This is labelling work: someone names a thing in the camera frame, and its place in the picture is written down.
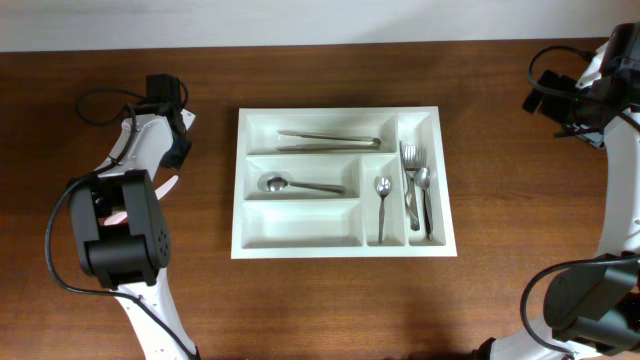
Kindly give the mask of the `steel fork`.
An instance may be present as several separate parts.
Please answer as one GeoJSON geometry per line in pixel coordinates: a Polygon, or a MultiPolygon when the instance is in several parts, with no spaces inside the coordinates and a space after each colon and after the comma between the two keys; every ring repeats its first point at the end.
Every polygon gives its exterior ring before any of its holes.
{"type": "Polygon", "coordinates": [[[432,225],[432,219],[431,219],[431,199],[429,194],[429,186],[430,186],[431,178],[430,178],[430,170],[427,166],[427,152],[422,147],[418,148],[418,165],[419,165],[419,168],[416,172],[416,184],[422,191],[423,216],[424,216],[426,239],[428,241],[431,241],[433,236],[433,225],[432,225]]]}
{"type": "Polygon", "coordinates": [[[420,229],[420,221],[418,218],[417,200],[414,184],[414,175],[418,166],[417,147],[415,145],[404,145],[402,149],[403,164],[408,184],[407,194],[409,196],[410,228],[413,231],[418,231],[420,229]]]}

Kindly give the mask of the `pink plastic knife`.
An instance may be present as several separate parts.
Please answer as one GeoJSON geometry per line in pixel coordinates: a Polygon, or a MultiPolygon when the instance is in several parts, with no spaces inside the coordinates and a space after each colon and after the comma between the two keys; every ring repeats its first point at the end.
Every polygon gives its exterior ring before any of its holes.
{"type": "MultiPolygon", "coordinates": [[[[156,198],[158,200],[161,200],[164,196],[166,196],[167,193],[176,185],[178,180],[179,180],[179,176],[178,175],[173,175],[171,178],[169,178],[167,181],[165,181],[161,186],[156,188],[155,189],[156,198]]],[[[119,212],[116,212],[113,215],[109,216],[104,221],[104,224],[107,225],[107,226],[120,224],[123,221],[125,221],[127,219],[127,217],[128,217],[128,215],[127,215],[127,213],[125,211],[119,211],[119,212]]]]}

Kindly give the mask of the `steel kitchen tongs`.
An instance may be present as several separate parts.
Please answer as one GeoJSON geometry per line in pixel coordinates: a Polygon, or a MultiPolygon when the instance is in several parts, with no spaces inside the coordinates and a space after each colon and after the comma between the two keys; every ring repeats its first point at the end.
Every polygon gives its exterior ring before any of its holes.
{"type": "Polygon", "coordinates": [[[296,144],[277,147],[277,150],[281,152],[378,150],[382,144],[381,139],[366,136],[337,136],[332,134],[304,133],[290,130],[280,130],[278,134],[303,139],[328,140],[328,143],[326,144],[296,144]]]}

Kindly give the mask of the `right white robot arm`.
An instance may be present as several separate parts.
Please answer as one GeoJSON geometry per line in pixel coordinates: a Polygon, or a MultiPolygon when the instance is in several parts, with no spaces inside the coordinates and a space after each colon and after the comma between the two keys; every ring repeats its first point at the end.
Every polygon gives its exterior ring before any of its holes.
{"type": "Polygon", "coordinates": [[[523,290],[519,332],[490,338],[475,359],[589,359],[639,350],[639,26],[617,25],[579,79],[530,76],[522,107],[605,150],[604,225],[595,255],[538,272],[523,290]]]}

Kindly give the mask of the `small steel teaspoon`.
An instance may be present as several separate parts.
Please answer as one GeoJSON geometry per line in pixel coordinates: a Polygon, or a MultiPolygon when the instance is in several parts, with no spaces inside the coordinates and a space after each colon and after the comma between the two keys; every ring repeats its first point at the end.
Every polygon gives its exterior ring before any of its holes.
{"type": "Polygon", "coordinates": [[[430,172],[426,167],[420,168],[415,174],[415,183],[421,189],[422,202],[423,202],[423,216],[425,223],[426,237],[430,239],[432,237],[432,223],[430,215],[430,172]]]}

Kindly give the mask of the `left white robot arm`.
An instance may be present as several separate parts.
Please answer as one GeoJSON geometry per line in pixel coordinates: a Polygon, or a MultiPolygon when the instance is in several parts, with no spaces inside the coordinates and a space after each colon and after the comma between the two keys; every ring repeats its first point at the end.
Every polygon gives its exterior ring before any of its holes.
{"type": "Polygon", "coordinates": [[[187,99],[179,78],[147,76],[145,93],[115,117],[121,132],[106,159],[64,196],[82,271],[97,279],[95,295],[119,303],[148,359],[200,356],[170,292],[171,235],[153,184],[159,169],[180,169],[191,149],[187,99]]]}

